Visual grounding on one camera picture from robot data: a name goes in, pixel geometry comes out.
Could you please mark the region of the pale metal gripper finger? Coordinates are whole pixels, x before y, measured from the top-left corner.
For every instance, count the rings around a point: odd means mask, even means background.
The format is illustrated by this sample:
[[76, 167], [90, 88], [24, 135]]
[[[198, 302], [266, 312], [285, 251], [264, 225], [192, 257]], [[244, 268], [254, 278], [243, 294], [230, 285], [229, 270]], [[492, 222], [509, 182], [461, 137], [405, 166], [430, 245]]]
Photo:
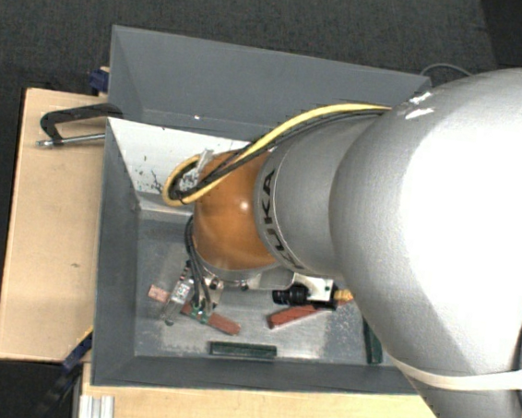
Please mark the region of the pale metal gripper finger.
[[162, 307], [160, 319], [167, 326], [175, 323], [182, 309], [188, 304], [193, 295], [194, 283], [192, 280], [177, 281], [168, 300]]

